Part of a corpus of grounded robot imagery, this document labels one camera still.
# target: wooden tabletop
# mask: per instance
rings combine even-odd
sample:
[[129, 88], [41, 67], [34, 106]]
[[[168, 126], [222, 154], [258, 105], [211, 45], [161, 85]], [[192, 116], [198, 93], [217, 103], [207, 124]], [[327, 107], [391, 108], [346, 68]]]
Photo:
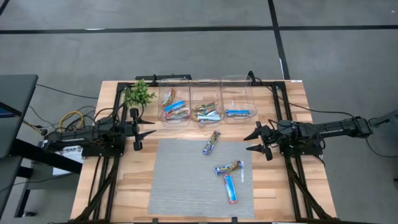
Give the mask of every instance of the wooden tabletop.
[[[103, 82], [99, 93], [97, 111], [113, 107], [117, 84], [117, 81]], [[286, 81], [286, 88], [291, 103], [308, 107], [302, 82]], [[158, 88], [150, 87], [148, 92], [155, 92], [158, 95]], [[156, 130], [156, 132], [146, 136], [142, 142], [144, 147], [141, 151], [133, 150], [133, 138], [127, 140], [125, 153], [119, 163], [111, 222], [151, 222], [153, 218], [158, 218], [160, 222], [230, 222], [230, 218], [148, 214], [157, 144], [159, 139], [164, 138], [207, 140], [214, 130], [222, 133], [220, 141], [243, 141], [243, 138], [254, 131], [256, 121], [261, 121], [262, 125], [266, 125], [269, 124], [268, 119], [277, 120], [272, 93], [263, 86], [253, 87], [252, 92], [258, 114], [248, 123], [226, 124], [223, 121], [216, 128], [198, 128], [193, 122], [182, 128], [166, 128], [157, 120], [157, 98], [148, 104], [142, 118], [146, 121], [155, 122], [155, 124], [140, 124], [140, 132], [150, 130]], [[290, 108], [293, 120], [312, 122], [309, 111], [295, 106]], [[284, 109], [282, 109], [282, 113], [286, 118]], [[109, 115], [109, 111], [104, 111], [98, 116], [98, 119], [107, 115]], [[259, 144], [260, 140], [256, 139], [251, 142], [255, 145]], [[255, 219], [241, 218], [239, 219], [240, 222], [286, 222], [295, 220], [284, 158], [279, 154], [278, 148], [274, 148], [272, 152], [274, 159], [271, 161], [267, 161], [261, 153], [252, 153]], [[335, 217], [335, 207], [323, 164], [314, 156], [302, 156], [302, 160], [309, 191], [323, 209], [329, 215]], [[97, 157], [90, 157], [84, 161], [71, 218], [77, 217], [87, 206], [96, 161]], [[101, 165], [98, 169], [94, 193], [98, 186], [100, 170]], [[305, 217], [303, 197], [299, 189], [297, 189], [297, 192], [301, 214]], [[101, 203], [100, 218], [104, 217], [107, 197], [108, 192], [105, 192]]]

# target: black desk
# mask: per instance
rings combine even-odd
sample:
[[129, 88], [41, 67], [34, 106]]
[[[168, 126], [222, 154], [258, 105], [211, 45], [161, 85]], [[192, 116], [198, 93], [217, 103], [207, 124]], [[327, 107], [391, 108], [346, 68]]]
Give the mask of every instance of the black desk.
[[[0, 75], [0, 102], [22, 113], [21, 117], [0, 118], [0, 190], [2, 190], [0, 192], [0, 218], [11, 193], [10, 186], [14, 184], [16, 177], [29, 179], [32, 175], [31, 168], [21, 167], [22, 158], [77, 174], [81, 171], [81, 164], [78, 162], [58, 154], [44, 152], [40, 147], [16, 139], [37, 79], [37, 75]], [[17, 208], [16, 217], [22, 216], [28, 196], [29, 190], [25, 190]]]

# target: plastic container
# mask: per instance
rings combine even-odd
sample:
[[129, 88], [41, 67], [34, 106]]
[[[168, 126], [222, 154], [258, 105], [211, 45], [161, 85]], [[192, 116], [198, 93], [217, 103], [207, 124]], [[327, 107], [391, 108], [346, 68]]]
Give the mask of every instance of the plastic container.
[[[166, 127], [181, 127], [187, 126], [190, 122], [191, 101], [190, 101], [190, 82], [186, 78], [169, 78], [157, 82], [159, 84], [159, 97], [158, 97], [158, 112], [157, 119]], [[171, 91], [174, 92], [174, 97], [168, 103]], [[186, 116], [180, 115], [179, 118], [173, 117], [178, 110], [173, 112], [167, 110], [167, 105], [173, 105], [177, 102], [183, 101], [185, 106], [181, 110], [188, 109]]]
[[251, 90], [251, 79], [247, 75], [226, 75], [221, 79], [224, 120], [227, 123], [245, 123], [257, 115]]
[[220, 80], [211, 79], [191, 81], [191, 119], [195, 126], [200, 128], [216, 127], [224, 119], [220, 83]]

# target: gray mat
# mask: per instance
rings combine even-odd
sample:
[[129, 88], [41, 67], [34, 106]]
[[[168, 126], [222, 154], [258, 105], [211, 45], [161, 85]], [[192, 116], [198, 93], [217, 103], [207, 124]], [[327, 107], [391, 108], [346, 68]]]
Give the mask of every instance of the gray mat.
[[[157, 150], [149, 214], [193, 217], [254, 218], [252, 155], [247, 142], [219, 141], [210, 156], [201, 152], [206, 141], [161, 139]], [[244, 162], [231, 173], [238, 203], [229, 204], [222, 177], [214, 167]]]

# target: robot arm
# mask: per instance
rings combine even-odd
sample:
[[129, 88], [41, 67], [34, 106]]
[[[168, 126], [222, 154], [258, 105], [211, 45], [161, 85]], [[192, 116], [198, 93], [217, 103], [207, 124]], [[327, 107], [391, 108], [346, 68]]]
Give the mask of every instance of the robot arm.
[[271, 144], [278, 144], [280, 152], [286, 155], [311, 154], [320, 155], [325, 145], [324, 138], [335, 136], [350, 136], [352, 138], [366, 138], [373, 131], [364, 118], [355, 117], [334, 121], [330, 123], [311, 124], [295, 121], [279, 121], [277, 129], [261, 126], [256, 122], [257, 128], [252, 134], [244, 138], [251, 140], [260, 137], [262, 144], [247, 148], [250, 151], [258, 151], [266, 155], [267, 160], [272, 159]]

